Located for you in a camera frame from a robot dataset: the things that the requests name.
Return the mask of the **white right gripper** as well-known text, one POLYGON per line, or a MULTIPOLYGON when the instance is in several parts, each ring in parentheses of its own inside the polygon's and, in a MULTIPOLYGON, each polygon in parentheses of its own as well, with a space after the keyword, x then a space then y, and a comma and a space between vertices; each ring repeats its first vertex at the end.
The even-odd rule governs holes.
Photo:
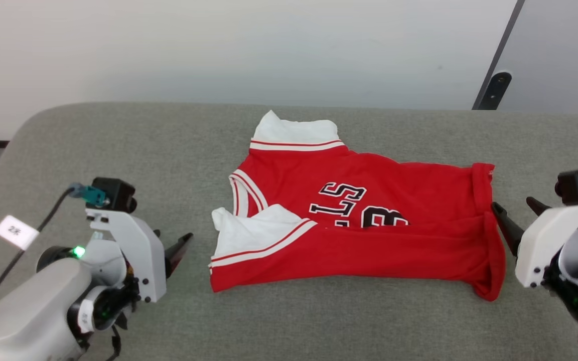
POLYGON ((491 203, 499 229, 512 256, 515 276, 525 288, 538 286, 544 269, 560 254, 558 266, 568 277, 578 276, 578 205, 552 208, 534 197, 526 204, 537 219, 524 231, 499 203, 491 203))

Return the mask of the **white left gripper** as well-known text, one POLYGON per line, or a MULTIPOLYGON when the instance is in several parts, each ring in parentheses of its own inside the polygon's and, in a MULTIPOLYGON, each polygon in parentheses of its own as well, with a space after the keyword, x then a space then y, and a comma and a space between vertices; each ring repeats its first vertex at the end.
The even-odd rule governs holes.
POLYGON ((194 234, 186 233, 164 250, 158 236, 142 219, 122 211, 92 208, 87 208, 86 214, 93 217, 90 228, 107 231, 117 243, 141 282, 138 289, 142 298, 158 302, 167 292, 167 277, 178 267, 194 234))

